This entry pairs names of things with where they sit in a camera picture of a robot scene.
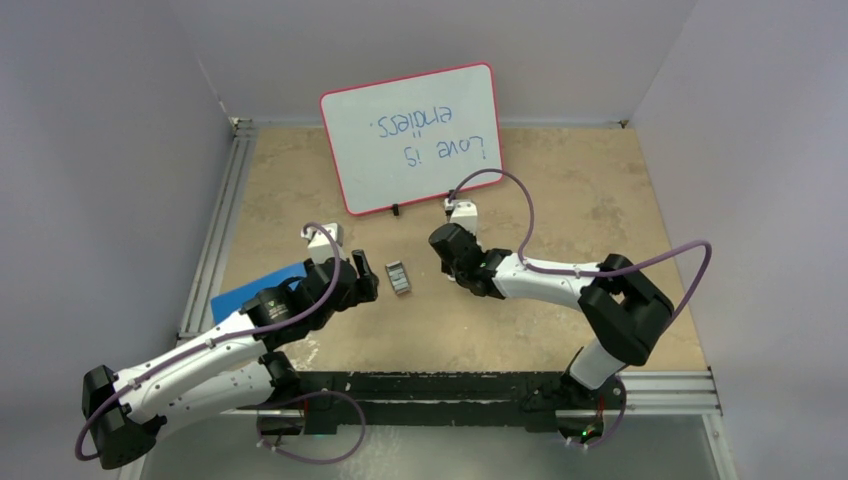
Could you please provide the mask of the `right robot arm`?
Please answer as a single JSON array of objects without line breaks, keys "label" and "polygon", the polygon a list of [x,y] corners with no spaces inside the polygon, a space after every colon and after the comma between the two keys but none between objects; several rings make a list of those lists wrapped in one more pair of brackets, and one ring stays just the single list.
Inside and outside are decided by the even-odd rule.
[{"label": "right robot arm", "polygon": [[479,297],[529,299],[582,313],[595,339],[578,351],[561,381],[564,399],[584,407],[601,386],[627,366],[643,366],[672,320],[671,300],[638,270],[607,274],[632,266],[610,254],[596,264],[542,263],[532,270],[508,250],[483,250],[476,237],[456,223],[438,227],[428,238],[442,271]]}]

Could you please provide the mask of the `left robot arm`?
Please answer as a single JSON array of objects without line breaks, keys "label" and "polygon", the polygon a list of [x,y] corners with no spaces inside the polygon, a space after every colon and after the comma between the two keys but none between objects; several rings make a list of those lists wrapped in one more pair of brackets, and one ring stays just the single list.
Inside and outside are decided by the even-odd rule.
[{"label": "left robot arm", "polygon": [[307,261],[304,275],[259,290],[205,334],[136,367],[90,370],[77,458],[116,469],[143,457],[158,438],[219,412],[305,406],[322,396],[351,402],[303,383],[280,348],[323,328],[336,312],[375,301],[378,285],[362,250],[345,260]]}]

